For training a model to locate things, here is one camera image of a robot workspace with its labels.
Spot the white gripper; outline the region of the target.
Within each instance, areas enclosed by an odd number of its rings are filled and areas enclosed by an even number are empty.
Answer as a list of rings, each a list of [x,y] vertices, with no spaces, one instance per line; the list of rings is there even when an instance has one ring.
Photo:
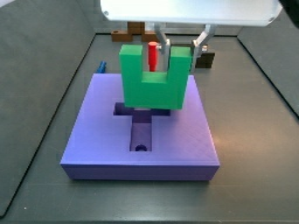
[[[277,19],[283,6],[279,0],[100,0],[100,8],[111,21],[205,25],[201,36],[191,42],[194,72],[217,25],[267,26]],[[167,69],[171,40],[166,37],[161,23],[154,24],[154,31],[161,43],[163,68]]]

